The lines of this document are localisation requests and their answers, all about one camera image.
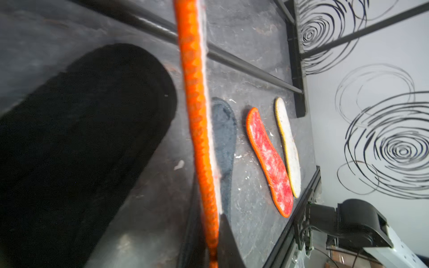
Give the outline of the black foam insole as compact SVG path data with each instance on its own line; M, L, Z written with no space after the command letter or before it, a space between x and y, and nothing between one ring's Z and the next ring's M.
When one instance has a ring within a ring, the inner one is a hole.
M81 268L168 131L168 71L132 44L71 63L1 117L1 266Z

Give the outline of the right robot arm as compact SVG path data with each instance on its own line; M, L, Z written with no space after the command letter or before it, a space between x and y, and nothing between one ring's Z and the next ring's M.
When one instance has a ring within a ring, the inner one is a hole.
M427 265L399 238L373 205L348 199L336 208L307 203L295 224L298 248L309 248L312 231L322 232L356 255L367 254L385 268L425 268Z

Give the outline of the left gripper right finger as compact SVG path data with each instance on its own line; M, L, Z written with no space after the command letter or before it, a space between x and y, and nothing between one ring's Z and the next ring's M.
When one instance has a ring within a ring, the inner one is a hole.
M245 268L228 218L225 214L222 214L220 217L217 261L219 268Z

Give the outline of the red orange-edged insole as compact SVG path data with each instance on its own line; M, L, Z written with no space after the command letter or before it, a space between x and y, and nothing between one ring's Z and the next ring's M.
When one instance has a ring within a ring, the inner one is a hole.
M283 217L288 218L294 202L289 176L256 107L251 108L246 117L246 131L268 182L274 205Z

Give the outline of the dark grey felt insole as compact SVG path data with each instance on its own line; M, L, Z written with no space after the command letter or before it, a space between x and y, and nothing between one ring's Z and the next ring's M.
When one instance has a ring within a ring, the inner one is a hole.
M212 98L212 125L215 153L220 168L221 202L223 214L230 218L231 188L237 139L237 120L231 106L223 99Z

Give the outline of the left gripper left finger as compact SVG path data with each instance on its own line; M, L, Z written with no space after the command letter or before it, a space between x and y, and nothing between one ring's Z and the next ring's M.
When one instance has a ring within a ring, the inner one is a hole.
M198 179L194 176L185 235L178 255L178 268L204 268L205 266L206 243L201 206Z

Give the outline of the white yellow-edged insole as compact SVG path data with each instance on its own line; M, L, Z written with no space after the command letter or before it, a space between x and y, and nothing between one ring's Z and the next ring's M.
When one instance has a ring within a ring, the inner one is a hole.
M290 120L286 110L286 105L282 98L277 98L275 100L274 109L278 130L282 137L286 170L289 177L292 194L295 198L299 198L302 191L301 167L299 163L297 146L294 141Z

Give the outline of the white orange-edged insole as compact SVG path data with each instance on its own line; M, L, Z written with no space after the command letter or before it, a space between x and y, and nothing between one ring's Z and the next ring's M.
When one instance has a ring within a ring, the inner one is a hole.
M212 109L207 84L206 13L203 1L174 1L178 44L187 102L194 164L200 186L209 266L219 267L221 173L216 160Z

